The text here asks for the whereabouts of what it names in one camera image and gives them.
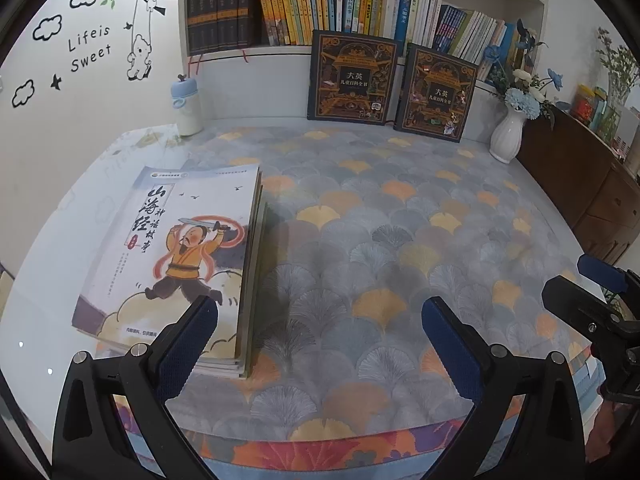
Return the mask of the person right hand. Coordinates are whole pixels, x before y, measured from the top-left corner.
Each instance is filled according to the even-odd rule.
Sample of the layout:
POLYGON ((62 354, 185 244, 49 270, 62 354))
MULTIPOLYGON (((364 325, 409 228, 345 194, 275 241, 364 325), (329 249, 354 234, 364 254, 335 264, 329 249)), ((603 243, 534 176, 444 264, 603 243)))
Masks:
POLYGON ((602 402, 587 440, 586 461, 590 468, 639 468, 638 405, 602 402))

